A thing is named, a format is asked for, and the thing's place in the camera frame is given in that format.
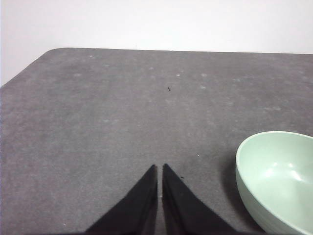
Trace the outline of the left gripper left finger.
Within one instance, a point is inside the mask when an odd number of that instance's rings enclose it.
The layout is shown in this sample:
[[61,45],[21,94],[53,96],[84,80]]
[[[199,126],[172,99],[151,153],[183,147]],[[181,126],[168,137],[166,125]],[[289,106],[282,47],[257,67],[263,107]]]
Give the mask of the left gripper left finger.
[[92,224],[88,235],[140,235],[157,211],[157,166],[152,165],[131,190]]

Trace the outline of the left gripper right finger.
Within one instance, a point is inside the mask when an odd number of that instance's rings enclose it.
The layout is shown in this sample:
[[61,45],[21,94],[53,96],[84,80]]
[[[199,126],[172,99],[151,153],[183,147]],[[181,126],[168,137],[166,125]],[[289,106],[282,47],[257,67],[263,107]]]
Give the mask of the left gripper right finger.
[[168,234],[228,235],[237,232],[197,198],[168,164],[163,165],[162,200]]

